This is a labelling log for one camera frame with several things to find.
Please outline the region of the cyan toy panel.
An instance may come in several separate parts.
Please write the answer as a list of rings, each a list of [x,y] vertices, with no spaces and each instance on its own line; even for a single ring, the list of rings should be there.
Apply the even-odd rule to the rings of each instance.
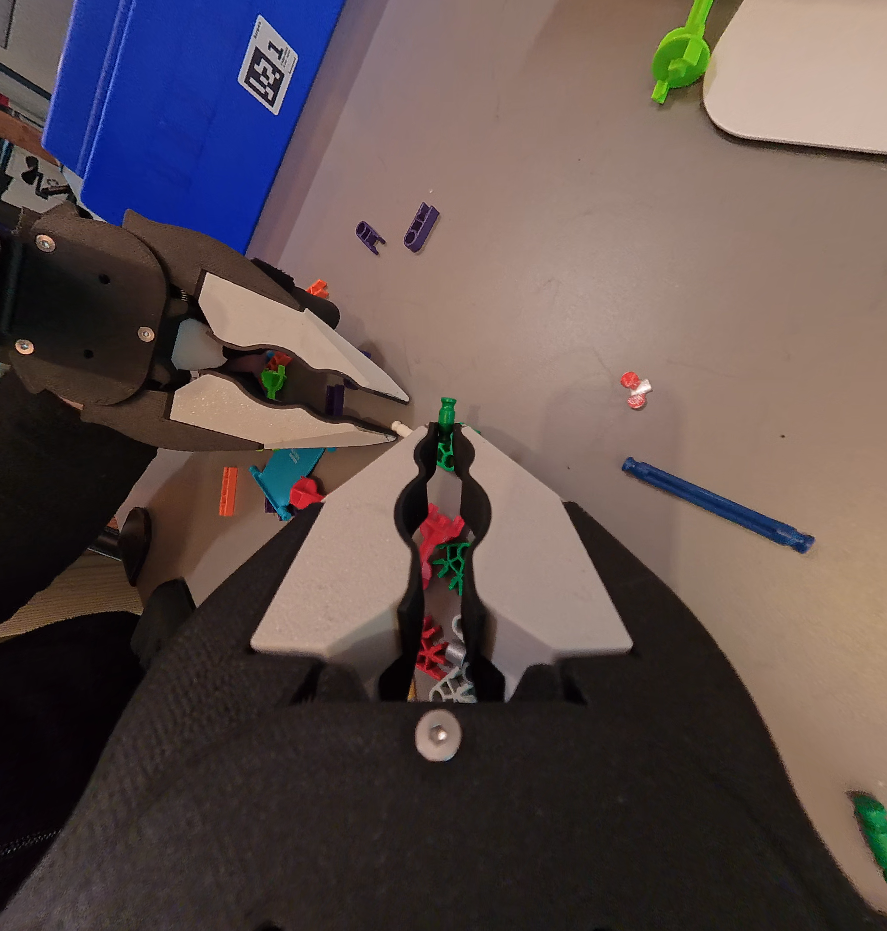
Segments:
[[[290,489],[299,478],[310,475],[324,452],[324,448],[277,449],[265,468],[249,467],[251,477],[266,497],[267,511],[282,521],[295,516],[297,511],[288,506]]]

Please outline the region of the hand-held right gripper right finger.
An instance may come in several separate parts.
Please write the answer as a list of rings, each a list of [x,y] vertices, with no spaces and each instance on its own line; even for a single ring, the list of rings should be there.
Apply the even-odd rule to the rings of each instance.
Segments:
[[[526,669],[628,653],[633,640],[562,499],[471,428],[453,429],[465,557],[461,623],[481,701]]]

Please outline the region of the white stand base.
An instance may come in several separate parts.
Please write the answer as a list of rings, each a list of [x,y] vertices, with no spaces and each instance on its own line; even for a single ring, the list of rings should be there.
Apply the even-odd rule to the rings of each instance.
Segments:
[[[887,155],[887,1],[742,2],[702,98],[742,139]]]

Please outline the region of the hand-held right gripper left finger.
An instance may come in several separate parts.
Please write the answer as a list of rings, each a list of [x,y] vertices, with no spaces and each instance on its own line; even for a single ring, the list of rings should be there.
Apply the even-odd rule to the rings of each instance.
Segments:
[[[415,428],[327,495],[251,638],[263,654],[352,667],[383,700],[410,690],[424,618],[414,533],[428,516],[439,428]]]

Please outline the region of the blue plastic bin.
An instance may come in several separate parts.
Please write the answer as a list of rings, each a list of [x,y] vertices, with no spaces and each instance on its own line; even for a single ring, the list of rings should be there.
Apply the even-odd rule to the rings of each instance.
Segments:
[[[88,211],[245,252],[343,1],[78,1],[44,148]]]

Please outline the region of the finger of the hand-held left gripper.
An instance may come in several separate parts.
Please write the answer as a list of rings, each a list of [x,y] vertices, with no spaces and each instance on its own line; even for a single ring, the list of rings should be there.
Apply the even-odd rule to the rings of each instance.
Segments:
[[[325,390],[344,376],[331,370],[288,369],[275,401],[249,372],[199,369],[175,373],[171,421],[250,440],[259,448],[349,448],[389,443],[394,433],[357,413],[329,415]]]
[[[310,309],[297,310],[205,273],[199,306],[206,324],[182,322],[172,352],[180,369],[215,369],[224,363],[221,346],[241,351],[275,349],[309,368],[343,375],[357,387],[403,403],[407,394],[371,358],[348,343]]]

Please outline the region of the black mesh chair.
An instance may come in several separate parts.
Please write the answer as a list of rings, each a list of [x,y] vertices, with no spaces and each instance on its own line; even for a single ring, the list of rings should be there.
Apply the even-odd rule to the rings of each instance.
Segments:
[[[190,619],[195,607],[183,578],[166,581],[152,592],[131,639],[131,649],[144,672]]]

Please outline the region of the blue toy rod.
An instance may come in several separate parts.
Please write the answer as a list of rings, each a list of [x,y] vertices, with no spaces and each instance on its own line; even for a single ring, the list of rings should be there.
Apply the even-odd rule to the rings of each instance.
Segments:
[[[808,553],[814,545],[813,535],[676,477],[654,465],[628,457],[621,469],[641,482],[800,554]]]

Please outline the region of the dark chair caster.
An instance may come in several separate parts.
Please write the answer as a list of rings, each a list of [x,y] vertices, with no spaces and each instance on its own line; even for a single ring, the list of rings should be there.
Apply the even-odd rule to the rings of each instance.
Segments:
[[[151,539],[149,512],[147,508],[137,506],[129,511],[120,529],[113,525],[102,529],[88,550],[120,562],[128,583],[135,587],[146,563]]]

